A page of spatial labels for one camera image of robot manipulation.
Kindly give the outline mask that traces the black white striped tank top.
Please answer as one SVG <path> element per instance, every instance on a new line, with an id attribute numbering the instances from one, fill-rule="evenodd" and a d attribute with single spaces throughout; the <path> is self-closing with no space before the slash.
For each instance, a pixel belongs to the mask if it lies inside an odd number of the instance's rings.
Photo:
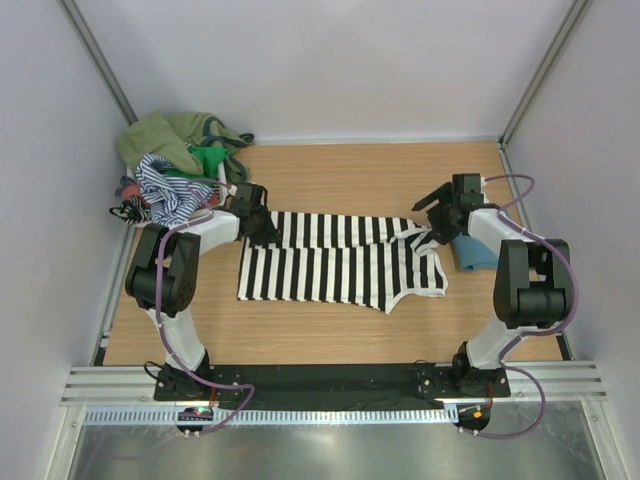
<path id="1" fill-rule="evenodd" d="M 399 217 L 274 212 L 277 243 L 243 245 L 241 301 L 312 301 L 385 314 L 408 295 L 443 297 L 448 279 L 430 230 Z"/>

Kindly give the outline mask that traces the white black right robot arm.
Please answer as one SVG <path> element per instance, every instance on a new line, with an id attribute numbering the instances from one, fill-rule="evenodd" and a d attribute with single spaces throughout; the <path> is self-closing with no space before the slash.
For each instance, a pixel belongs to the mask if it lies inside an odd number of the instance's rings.
<path id="1" fill-rule="evenodd" d="M 468 236 L 497 258 L 494 315 L 460 346 L 448 373 L 454 390 L 472 397 L 500 391 L 508 354 L 528 337 L 562 330 L 579 298 L 569 244 L 536 235 L 511 220 L 505 208 L 488 200 L 487 181 L 478 173 L 455 174 L 413 206 L 426 213 L 429 239 L 445 245 Z"/>

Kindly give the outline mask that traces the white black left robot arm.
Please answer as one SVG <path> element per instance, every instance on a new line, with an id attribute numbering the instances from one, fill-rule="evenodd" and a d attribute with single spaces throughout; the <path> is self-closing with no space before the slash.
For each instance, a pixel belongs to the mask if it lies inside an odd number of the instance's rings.
<path id="1" fill-rule="evenodd" d="M 247 238 L 259 245 L 281 239 L 267 206 L 268 190 L 240 183 L 226 206 L 174 227 L 149 224 L 142 230 L 125 279 L 125 291 L 153 321 L 165 349 L 154 375 L 154 398 L 202 400 L 213 383 L 209 355 L 196 332 L 190 305 L 199 261 L 205 253 Z"/>

